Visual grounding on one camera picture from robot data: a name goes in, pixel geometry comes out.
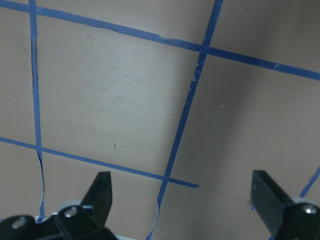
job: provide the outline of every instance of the blue tape line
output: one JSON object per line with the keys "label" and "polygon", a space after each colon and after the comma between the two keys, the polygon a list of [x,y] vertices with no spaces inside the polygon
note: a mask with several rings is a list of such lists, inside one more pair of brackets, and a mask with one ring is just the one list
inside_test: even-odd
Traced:
{"label": "blue tape line", "polygon": [[18,2],[0,0],[0,7],[29,13],[29,6]]}
{"label": "blue tape line", "polygon": [[102,167],[106,167],[106,168],[110,168],[110,169],[115,169],[115,170],[131,173],[131,174],[137,174],[137,175],[148,177],[148,178],[168,181],[168,182],[171,182],[174,184],[178,184],[178,185],[182,185],[182,186],[186,186],[186,187],[190,187],[190,188],[194,188],[194,189],[197,189],[199,187],[198,184],[194,184],[191,182],[182,181],[182,180],[178,180],[178,179],[174,179],[174,178],[167,178],[167,177],[164,177],[164,176],[161,176],[158,174],[154,174],[154,173],[150,173],[150,172],[146,172],[146,171],[141,171],[141,170],[125,167],[125,166],[120,166],[120,165],[116,165],[116,164],[112,164],[112,163],[108,163],[108,162],[98,161],[98,160],[90,159],[90,158],[83,157],[83,156],[78,156],[78,155],[73,155],[70,153],[62,152],[62,151],[52,150],[49,148],[42,148],[42,151],[44,153],[53,154],[53,155],[77,160],[77,161],[84,162],[84,163],[94,164],[94,165],[98,165],[98,166],[102,166]]}
{"label": "blue tape line", "polygon": [[318,169],[315,171],[314,175],[310,178],[309,182],[307,185],[305,185],[305,187],[303,188],[303,190],[301,191],[299,197],[300,198],[304,198],[306,196],[306,194],[308,193],[309,189],[312,187],[312,185],[315,183],[315,181],[318,179],[320,175],[320,166],[318,167]]}
{"label": "blue tape line", "polygon": [[[205,36],[203,38],[203,42],[202,45],[203,46],[209,46],[211,43],[211,39],[213,38],[214,32],[215,32],[215,28],[219,19],[219,14],[222,8],[222,4],[223,4],[223,0],[216,0],[214,2],[213,8],[212,8],[212,12],[210,15],[210,19],[205,31]],[[167,167],[164,173],[164,176],[169,178],[175,163],[175,159],[177,156],[177,152],[178,152],[178,148],[183,136],[183,132],[184,129],[186,127],[186,123],[187,123],[187,119],[189,116],[189,112],[191,109],[191,105],[197,90],[197,86],[199,83],[199,79],[206,61],[206,57],[207,55],[203,52],[200,52],[198,60],[197,60],[197,65],[194,69],[194,78],[190,83],[190,88],[189,88],[189,93],[188,96],[186,98],[183,110],[182,110],[182,114],[181,114],[181,118],[179,121],[179,125],[175,134],[175,138],[174,138],[174,142],[173,142],[173,146],[171,149],[171,153],[170,153],[170,157],[167,163]],[[158,208],[160,210],[161,205],[162,205],[162,201],[164,199],[165,193],[166,193],[166,189],[168,186],[168,182],[167,181],[162,181],[161,183],[161,187],[159,190],[159,194],[157,197],[157,202],[158,202]],[[146,240],[150,240],[152,238],[152,234],[153,234],[153,230],[150,232],[150,234],[146,237]]]}
{"label": "blue tape line", "polygon": [[40,217],[45,216],[45,184],[42,163],[42,144],[41,144],[41,122],[40,122],[40,102],[39,102],[39,81],[38,81],[38,60],[37,60],[37,13],[36,0],[29,0],[29,17],[30,17],[30,41],[31,41],[31,68],[32,68],[32,95],[33,95],[33,114],[35,130],[35,146],[38,155],[42,196],[39,207]]}
{"label": "blue tape line", "polygon": [[2,136],[0,136],[0,142],[7,143],[7,144],[13,144],[13,145],[17,145],[17,146],[20,146],[20,147],[33,149],[33,150],[37,149],[37,147],[35,145],[29,144],[29,143],[25,143],[25,142],[22,142],[22,141],[12,140],[12,139],[5,138],[5,137],[2,137]]}
{"label": "blue tape line", "polygon": [[[16,3],[16,2],[7,1],[7,0],[2,0],[2,2],[3,3],[0,2],[0,7],[18,10],[22,12],[28,12],[28,5],[26,4]],[[163,38],[160,35],[155,33],[142,31],[135,28],[130,28],[130,27],[126,27],[126,26],[122,26],[122,25],[118,25],[118,24],[114,24],[106,21],[96,20],[89,17],[79,16],[79,15],[67,13],[64,11],[59,11],[59,10],[54,10],[54,9],[49,9],[49,8],[39,7],[39,6],[36,7],[36,11],[37,11],[37,14],[42,16],[52,17],[56,19],[78,23],[78,24],[84,24],[84,25],[95,27],[95,28],[110,29],[110,30],[116,31],[117,33],[137,37],[140,39],[150,40],[153,42],[162,43],[162,44],[166,44],[166,45],[170,45],[170,46],[174,46],[174,47],[178,47],[186,50],[191,50],[195,52],[200,52],[207,55],[228,59],[231,61],[236,61],[236,62],[249,64],[249,65],[253,65],[261,68],[266,68],[266,69],[281,72],[281,73],[297,75],[300,77],[320,81],[320,73],[316,71],[306,70],[303,68],[280,64],[272,61],[266,61],[263,59],[250,57],[250,56],[246,56],[246,55],[242,55],[242,54],[238,54],[238,53],[234,53],[226,50],[221,50],[214,47],[200,45],[200,44],[196,44],[196,43],[192,43],[192,42],[188,42],[180,39]]]}

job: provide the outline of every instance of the blue grid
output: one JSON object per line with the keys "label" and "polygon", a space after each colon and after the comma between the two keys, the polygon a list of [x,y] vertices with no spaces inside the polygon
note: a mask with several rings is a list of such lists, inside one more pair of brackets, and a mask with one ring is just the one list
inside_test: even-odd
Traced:
{"label": "blue grid", "polygon": [[[120,170],[128,173],[133,173],[149,178],[154,178],[162,181],[157,202],[158,202],[158,208],[160,209],[166,188],[168,185],[168,182],[190,187],[190,188],[198,188],[199,185],[191,182],[186,182],[182,181],[179,179],[171,178],[171,171],[173,169],[173,165],[175,162],[175,158],[178,152],[179,144],[181,142],[182,136],[183,136],[183,131],[186,126],[186,122],[188,119],[189,111],[191,109],[191,105],[193,102],[193,98],[200,80],[200,76],[202,73],[202,69],[206,60],[207,55],[211,56],[216,56],[219,58],[223,59],[228,59],[252,66],[257,66],[265,69],[269,69],[272,71],[277,71],[277,72],[282,72],[286,74],[291,74],[291,75],[296,75],[300,77],[304,77],[307,79],[313,79],[313,80],[320,80],[320,73],[303,69],[303,68],[298,68],[294,66],[289,66],[285,64],[280,64],[272,61],[267,61],[255,57],[250,57],[222,49],[217,49],[214,47],[210,47],[210,43],[215,31],[216,24],[219,19],[219,14],[223,5],[223,0],[216,0],[213,5],[212,13],[210,15],[210,19],[207,25],[206,33],[203,39],[202,44],[196,44],[180,39],[168,39],[168,38],[163,38],[158,34],[147,32],[147,31],[142,31],[139,29],[135,28],[130,28],[118,24],[114,24],[111,22],[106,22],[106,21],[101,21],[89,17],[84,17],[76,14],[71,14],[67,13],[64,11],[60,10],[55,10],[55,9],[49,9],[45,7],[39,7],[36,6],[36,0],[28,0],[28,4],[22,4],[22,3],[17,3],[13,1],[8,1],[8,0],[0,0],[0,7],[6,8],[6,9],[11,9],[11,10],[16,10],[20,12],[25,12],[29,13],[30,17],[30,45],[31,45],[31,66],[32,66],[32,77],[33,77],[33,110],[34,110],[34,126],[35,126],[35,145],[28,144],[25,142],[13,140],[13,139],[8,139],[5,137],[0,136],[0,142],[8,143],[8,144],[13,144],[16,146],[28,148],[28,149],[33,149],[36,150],[37,155],[38,155],[38,160],[40,163],[40,168],[41,168],[41,177],[42,177],[42,183],[44,182],[44,176],[43,176],[43,170],[42,170],[42,152],[43,153],[49,153],[81,162],[86,162],[102,167],[107,167],[115,170]],[[198,61],[197,61],[197,66],[194,70],[194,80],[191,81],[189,92],[187,95],[187,99],[185,102],[185,105],[183,107],[183,111],[181,114],[181,118],[179,121],[179,125],[177,128],[177,132],[175,135],[174,143],[171,149],[170,157],[168,160],[168,164],[165,170],[164,175],[158,175],[158,174],[153,174],[150,172],[146,171],[141,171],[137,169],[132,169],[112,163],[107,163],[107,162],[102,162],[78,155],[73,155],[49,148],[44,148],[42,147],[42,142],[41,142],[41,121],[40,121],[40,102],[39,102],[39,82],[38,82],[38,62],[37,62],[37,15],[42,15],[42,16],[47,16],[47,17],[52,17],[56,19],[61,19],[65,21],[70,21],[78,24],[84,24],[88,26],[92,26],[95,28],[104,28],[104,29],[110,29],[114,30],[120,34],[128,35],[128,36],[133,36],[137,37],[140,39],[145,39],[165,45],[170,45],[174,46],[177,48],[182,48],[186,50],[191,50],[194,52],[199,52],[198,56]],[[313,183],[317,180],[317,178],[320,175],[320,167],[315,171],[314,175],[311,176],[309,182],[307,185],[304,187],[304,189],[300,193],[300,197],[304,197]],[[45,201],[44,201],[44,184],[42,185],[42,199],[41,199],[41,205],[39,207],[39,212],[40,212],[40,217],[38,221],[40,222],[44,217],[45,217]],[[150,240],[152,237],[153,231],[150,232],[149,236],[146,238],[147,240]]]}

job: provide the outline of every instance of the silver bolt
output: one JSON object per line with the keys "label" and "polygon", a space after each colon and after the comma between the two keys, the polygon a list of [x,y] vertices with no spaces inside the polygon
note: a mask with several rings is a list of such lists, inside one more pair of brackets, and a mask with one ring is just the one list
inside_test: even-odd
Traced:
{"label": "silver bolt", "polygon": [[303,205],[303,210],[307,214],[316,214],[317,213],[317,209],[315,208],[315,206],[313,206],[311,204]]}
{"label": "silver bolt", "polygon": [[69,210],[65,211],[64,216],[66,218],[71,218],[74,215],[76,215],[78,212],[77,208],[75,206],[73,206],[72,208],[70,208]]}
{"label": "silver bolt", "polygon": [[23,225],[25,225],[26,222],[27,222],[27,219],[24,216],[22,216],[17,221],[12,223],[11,227],[13,229],[18,229],[18,228],[21,228]]}

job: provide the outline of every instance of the screw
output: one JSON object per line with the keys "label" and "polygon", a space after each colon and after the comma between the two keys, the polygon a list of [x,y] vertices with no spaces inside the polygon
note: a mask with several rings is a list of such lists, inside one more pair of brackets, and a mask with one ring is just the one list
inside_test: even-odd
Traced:
{"label": "screw", "polygon": [[305,211],[306,214],[316,214],[317,213],[317,209],[315,208],[315,206],[313,206],[311,204],[303,205],[303,210]]}
{"label": "screw", "polygon": [[27,222],[27,219],[24,216],[21,216],[17,221],[12,223],[11,227],[13,229],[21,228],[23,225],[25,225]]}
{"label": "screw", "polygon": [[71,218],[74,215],[76,215],[78,212],[77,208],[75,206],[73,206],[72,208],[70,208],[69,210],[65,211],[64,216],[66,218]]}

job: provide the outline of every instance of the metal screw head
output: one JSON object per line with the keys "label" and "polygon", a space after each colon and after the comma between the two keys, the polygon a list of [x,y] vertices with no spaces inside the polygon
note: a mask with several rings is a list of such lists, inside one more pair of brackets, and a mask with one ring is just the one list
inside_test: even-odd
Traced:
{"label": "metal screw head", "polygon": [[17,221],[12,223],[11,227],[13,229],[18,229],[18,228],[21,228],[23,225],[25,225],[26,222],[27,222],[27,219],[24,216],[22,216]]}
{"label": "metal screw head", "polygon": [[316,214],[317,213],[317,209],[315,208],[315,206],[313,206],[311,204],[303,205],[303,210],[306,214]]}
{"label": "metal screw head", "polygon": [[74,215],[76,215],[78,212],[77,208],[75,206],[73,206],[72,208],[70,208],[69,210],[65,211],[64,212],[64,216],[66,218],[71,218],[73,217]]}

